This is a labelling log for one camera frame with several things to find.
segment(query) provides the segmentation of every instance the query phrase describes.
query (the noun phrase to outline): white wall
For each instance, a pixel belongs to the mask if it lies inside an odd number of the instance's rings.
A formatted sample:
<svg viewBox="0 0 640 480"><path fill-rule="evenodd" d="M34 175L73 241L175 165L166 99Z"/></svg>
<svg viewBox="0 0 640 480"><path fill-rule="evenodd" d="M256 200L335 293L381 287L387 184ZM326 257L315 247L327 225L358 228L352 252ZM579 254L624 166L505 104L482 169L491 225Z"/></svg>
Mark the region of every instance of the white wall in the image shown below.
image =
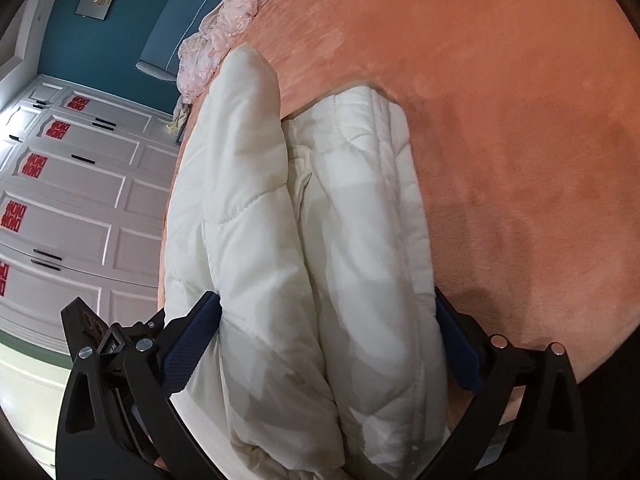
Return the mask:
<svg viewBox="0 0 640 480"><path fill-rule="evenodd" d="M0 110L36 77L42 38L55 1L25 2L20 27L15 37L14 55L0 66ZM12 41L12 38L8 38L5 44L12 44Z"/></svg>
<svg viewBox="0 0 640 480"><path fill-rule="evenodd" d="M0 344L0 406L23 444L53 478L58 417L69 373Z"/></svg>

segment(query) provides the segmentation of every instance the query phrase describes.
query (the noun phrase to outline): red paper-cut decoration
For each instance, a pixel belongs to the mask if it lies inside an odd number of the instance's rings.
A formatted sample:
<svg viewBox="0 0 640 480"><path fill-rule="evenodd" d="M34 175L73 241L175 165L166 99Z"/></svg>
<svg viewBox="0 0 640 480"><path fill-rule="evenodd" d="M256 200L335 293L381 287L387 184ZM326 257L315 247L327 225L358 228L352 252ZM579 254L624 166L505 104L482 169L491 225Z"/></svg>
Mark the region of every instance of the red paper-cut decoration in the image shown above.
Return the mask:
<svg viewBox="0 0 640 480"><path fill-rule="evenodd" d="M27 176L38 178L40 173L42 173L42 168L44 168L44 163L46 161L46 156L38 155L37 153L30 153L27 157L27 162L24 163L24 166L20 171Z"/></svg>
<svg viewBox="0 0 640 480"><path fill-rule="evenodd" d="M22 223L22 217L25 211L27 211L27 206L19 202L14 202L14 200L9 200L2 219L0 220L0 225L17 233L20 230L20 224Z"/></svg>
<svg viewBox="0 0 640 480"><path fill-rule="evenodd" d="M6 287L6 278L9 275L9 264L0 262L0 296L4 296L4 288Z"/></svg>
<svg viewBox="0 0 640 480"><path fill-rule="evenodd" d="M53 121L44 134L46 136L53 137L54 139L62 139L70 126L71 124L66 124L62 121Z"/></svg>
<svg viewBox="0 0 640 480"><path fill-rule="evenodd" d="M71 101L66 104L67 108L71 108L73 110L78 110L81 112L84 110L84 107L89 104L89 99L86 97L80 97L79 95L75 96Z"/></svg>

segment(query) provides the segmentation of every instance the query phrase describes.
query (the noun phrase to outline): black door handle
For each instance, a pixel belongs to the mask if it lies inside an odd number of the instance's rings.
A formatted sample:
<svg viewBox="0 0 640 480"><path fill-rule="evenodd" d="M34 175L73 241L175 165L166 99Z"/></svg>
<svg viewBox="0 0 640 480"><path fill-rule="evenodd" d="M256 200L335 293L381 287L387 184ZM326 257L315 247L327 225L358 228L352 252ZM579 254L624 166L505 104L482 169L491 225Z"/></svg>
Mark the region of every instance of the black door handle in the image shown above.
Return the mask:
<svg viewBox="0 0 640 480"><path fill-rule="evenodd" d="M113 126L114 128L116 127L116 123L112 123L111 121L105 121L104 119L101 119L100 117L96 117L95 120L98 121L99 123L108 124L109 126Z"/></svg>
<svg viewBox="0 0 640 480"><path fill-rule="evenodd" d="M52 270L57 270L58 272L62 272L62 269L60 269L60 267L56 267L54 265L49 265L49 264L46 264L44 262L39 262L38 260L34 260L33 258L31 259L31 263L39 265L41 267L47 267L47 269L52 269Z"/></svg>
<svg viewBox="0 0 640 480"><path fill-rule="evenodd" d="M87 164L95 164L95 160L91 160L90 158L84 158L84 156L80 156L80 155L74 155L73 153L71 154L71 158L74 158L75 160L82 160Z"/></svg>
<svg viewBox="0 0 640 480"><path fill-rule="evenodd" d="M60 258L60 256L55 256L54 254L49 254L49 253L46 253L45 251L41 251L39 249L34 249L33 252L36 253L36 254L39 254L40 256L46 256L47 258L51 258L51 259L57 260L59 262L62 261L62 258Z"/></svg>
<svg viewBox="0 0 640 480"><path fill-rule="evenodd" d="M92 126L98 126L98 128L103 128L104 130L109 130L110 132L113 131L113 128L110 128L108 126L105 126L104 124L100 124L100 123L91 123Z"/></svg>

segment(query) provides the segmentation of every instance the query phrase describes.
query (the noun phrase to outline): silver bolt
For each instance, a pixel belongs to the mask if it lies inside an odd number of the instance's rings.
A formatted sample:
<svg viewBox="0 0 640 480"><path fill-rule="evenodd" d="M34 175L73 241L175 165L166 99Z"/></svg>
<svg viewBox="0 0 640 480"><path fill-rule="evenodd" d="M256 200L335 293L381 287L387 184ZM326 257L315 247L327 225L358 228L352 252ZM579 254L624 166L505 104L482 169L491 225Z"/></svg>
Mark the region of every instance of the silver bolt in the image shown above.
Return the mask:
<svg viewBox="0 0 640 480"><path fill-rule="evenodd" d="M562 343L551 343L551 351L556 355L564 355L566 349Z"/></svg>
<svg viewBox="0 0 640 480"><path fill-rule="evenodd" d="M496 334L491 336L491 344L496 348L507 348L509 340L503 335Z"/></svg>
<svg viewBox="0 0 640 480"><path fill-rule="evenodd" d="M87 359L92 353L94 353L94 349L90 346L85 346L78 352L78 357L81 359Z"/></svg>
<svg viewBox="0 0 640 480"><path fill-rule="evenodd" d="M141 339L136 343L136 350L138 350L139 352L146 352L153 345L154 345L154 342L151 341L151 339L145 337L144 339Z"/></svg>

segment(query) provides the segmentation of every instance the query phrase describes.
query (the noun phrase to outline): ruffled pink bedding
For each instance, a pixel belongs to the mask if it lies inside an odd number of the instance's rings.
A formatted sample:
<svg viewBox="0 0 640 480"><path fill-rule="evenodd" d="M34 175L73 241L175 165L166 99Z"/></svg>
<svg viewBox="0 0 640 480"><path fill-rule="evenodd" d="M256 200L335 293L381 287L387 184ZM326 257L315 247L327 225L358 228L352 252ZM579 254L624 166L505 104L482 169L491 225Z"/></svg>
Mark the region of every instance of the ruffled pink bedding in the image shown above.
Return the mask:
<svg viewBox="0 0 640 480"><path fill-rule="evenodd" d="M202 94L226 54L267 1L223 0L204 17L198 32L182 42L177 85L184 103L191 104Z"/></svg>

